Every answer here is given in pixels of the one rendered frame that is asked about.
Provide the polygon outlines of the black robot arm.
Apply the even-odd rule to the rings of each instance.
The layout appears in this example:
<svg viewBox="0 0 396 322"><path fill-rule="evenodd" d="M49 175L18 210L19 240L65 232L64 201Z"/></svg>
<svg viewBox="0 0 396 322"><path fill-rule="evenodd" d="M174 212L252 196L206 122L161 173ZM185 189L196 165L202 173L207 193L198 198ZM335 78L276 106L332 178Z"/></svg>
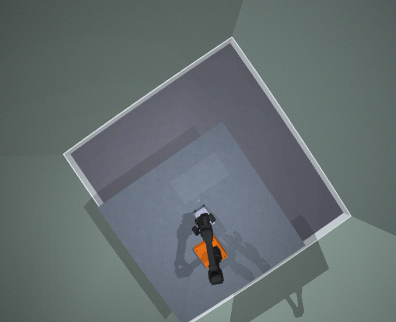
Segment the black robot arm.
<svg viewBox="0 0 396 322"><path fill-rule="evenodd" d="M201 237L206 243L206 249L209 260L209 271L208 277L211 285L222 284L224 281L223 273L219 267L219 263L221 262L221 250L218 246L214 246L212 244L213 241L213 229L212 223L210 223L210 219L208 213L202 213L195 219L195 223L199 225ZM203 229L203 231L202 231Z"/></svg>

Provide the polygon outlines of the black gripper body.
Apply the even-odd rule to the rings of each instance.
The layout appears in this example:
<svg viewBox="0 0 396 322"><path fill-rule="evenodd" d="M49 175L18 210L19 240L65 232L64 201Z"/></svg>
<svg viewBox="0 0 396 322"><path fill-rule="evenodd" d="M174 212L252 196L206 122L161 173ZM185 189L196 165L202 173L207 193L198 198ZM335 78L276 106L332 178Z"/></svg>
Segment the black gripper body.
<svg viewBox="0 0 396 322"><path fill-rule="evenodd" d="M213 222L215 222L215 217L213 216L213 214L212 213L210 213L209 215L209 219L210 219L210 221L213 223ZM198 226L198 228L196 227L196 226L194 226L193 228L192 228L192 231L194 232L194 234L195 234L195 236L198 236L199 234L200 234L200 228L201 227L199 227Z"/></svg>

